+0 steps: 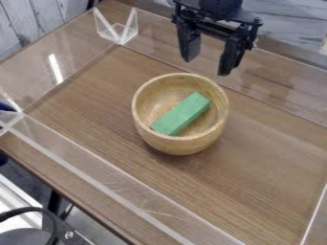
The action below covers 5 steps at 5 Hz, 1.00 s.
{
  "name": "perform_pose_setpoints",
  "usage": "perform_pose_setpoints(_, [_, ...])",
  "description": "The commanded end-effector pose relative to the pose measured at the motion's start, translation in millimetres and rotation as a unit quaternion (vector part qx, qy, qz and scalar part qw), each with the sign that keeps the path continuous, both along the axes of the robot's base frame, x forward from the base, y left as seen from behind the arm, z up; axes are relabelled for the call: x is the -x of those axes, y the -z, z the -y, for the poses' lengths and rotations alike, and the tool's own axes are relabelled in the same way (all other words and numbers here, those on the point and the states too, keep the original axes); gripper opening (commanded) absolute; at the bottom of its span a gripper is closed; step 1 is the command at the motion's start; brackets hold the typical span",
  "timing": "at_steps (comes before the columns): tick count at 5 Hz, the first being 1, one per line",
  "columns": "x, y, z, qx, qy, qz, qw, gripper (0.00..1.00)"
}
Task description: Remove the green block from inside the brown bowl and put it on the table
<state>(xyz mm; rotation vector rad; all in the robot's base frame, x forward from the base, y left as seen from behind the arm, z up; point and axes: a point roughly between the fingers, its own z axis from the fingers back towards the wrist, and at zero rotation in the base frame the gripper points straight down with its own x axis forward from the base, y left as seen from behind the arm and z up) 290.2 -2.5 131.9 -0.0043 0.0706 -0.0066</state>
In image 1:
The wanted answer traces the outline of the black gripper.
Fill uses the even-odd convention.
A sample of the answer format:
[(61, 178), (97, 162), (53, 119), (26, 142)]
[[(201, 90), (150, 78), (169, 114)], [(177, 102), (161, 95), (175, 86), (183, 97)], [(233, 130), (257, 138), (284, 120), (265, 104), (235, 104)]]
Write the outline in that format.
[(263, 22), (243, 8), (243, 0), (173, 0), (181, 55), (191, 62), (201, 51), (205, 33), (225, 41), (219, 76), (229, 76), (251, 50)]

